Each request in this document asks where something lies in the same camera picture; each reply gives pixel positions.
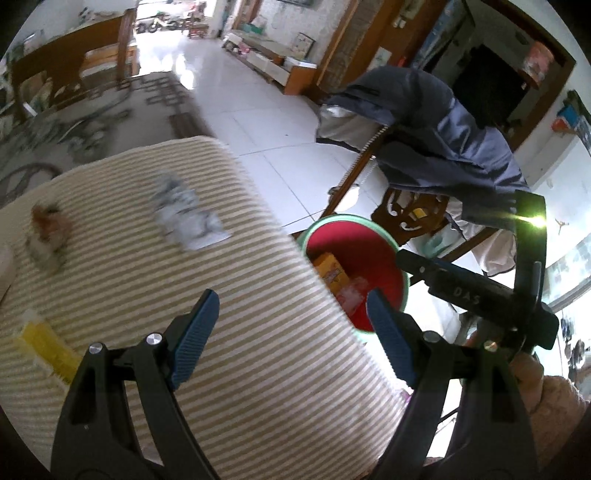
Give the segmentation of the beige fuzzy sleeve forearm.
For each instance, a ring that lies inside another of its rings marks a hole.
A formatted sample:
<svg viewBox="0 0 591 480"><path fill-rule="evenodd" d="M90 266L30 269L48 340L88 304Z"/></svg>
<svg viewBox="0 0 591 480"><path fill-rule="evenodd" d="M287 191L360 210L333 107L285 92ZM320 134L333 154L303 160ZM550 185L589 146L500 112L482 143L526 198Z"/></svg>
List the beige fuzzy sleeve forearm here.
<svg viewBox="0 0 591 480"><path fill-rule="evenodd" d="M538 463L547 467L567 445L590 407L568 379L545 376L541 399L530 414Z"/></svg>

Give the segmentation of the right hand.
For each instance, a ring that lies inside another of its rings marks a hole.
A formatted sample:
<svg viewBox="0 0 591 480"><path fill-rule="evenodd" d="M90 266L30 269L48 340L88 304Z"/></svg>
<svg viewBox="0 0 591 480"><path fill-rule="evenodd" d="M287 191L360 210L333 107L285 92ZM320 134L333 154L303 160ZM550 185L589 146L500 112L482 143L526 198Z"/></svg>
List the right hand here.
<svg viewBox="0 0 591 480"><path fill-rule="evenodd" d="M518 352L509 363L526 410L533 413L542 400L544 368L532 355Z"/></svg>

